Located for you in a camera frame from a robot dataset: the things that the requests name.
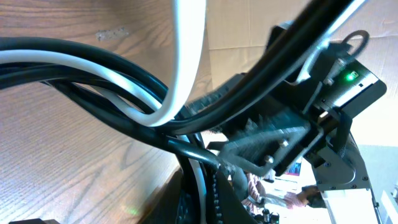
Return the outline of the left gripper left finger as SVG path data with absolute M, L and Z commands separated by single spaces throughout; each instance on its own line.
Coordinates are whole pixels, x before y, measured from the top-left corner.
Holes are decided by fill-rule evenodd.
M 190 194 L 183 189 L 183 173 L 178 170 L 168 182 L 160 200 L 146 216 L 150 224 L 196 223 L 196 211 Z

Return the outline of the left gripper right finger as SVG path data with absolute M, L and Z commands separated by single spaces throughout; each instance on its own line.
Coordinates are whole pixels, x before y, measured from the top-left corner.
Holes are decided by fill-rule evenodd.
M 238 200 L 222 170 L 213 170 L 213 223 L 255 224 L 256 221 Z

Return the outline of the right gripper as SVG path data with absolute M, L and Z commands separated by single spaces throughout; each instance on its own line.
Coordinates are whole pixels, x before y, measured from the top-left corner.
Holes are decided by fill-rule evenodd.
M 213 105 L 243 78 L 243 73 L 235 74 L 215 90 L 190 102 L 188 110 L 191 114 L 197 114 Z M 285 107 L 305 114 L 321 87 L 322 82 L 314 78 L 298 85 L 283 81 L 246 111 L 211 128 L 211 132 L 222 133 L 231 139 L 211 142 L 207 148 L 217 150 L 218 157 L 228 166 L 241 168 L 257 176 L 265 175 L 270 170 L 274 170 L 278 176 L 282 175 L 319 141 L 323 136 L 323 129 L 316 124 L 255 129 L 265 126 L 271 116 Z

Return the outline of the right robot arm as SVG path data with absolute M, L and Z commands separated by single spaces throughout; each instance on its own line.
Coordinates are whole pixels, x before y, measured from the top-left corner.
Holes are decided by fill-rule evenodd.
M 320 190 L 368 189 L 363 158 L 350 133 L 353 119 L 386 92 L 386 85 L 358 62 L 369 33 L 354 49 L 349 37 L 325 42 L 288 80 L 223 129 L 226 142 L 212 142 L 234 168 L 281 174 L 304 158 Z

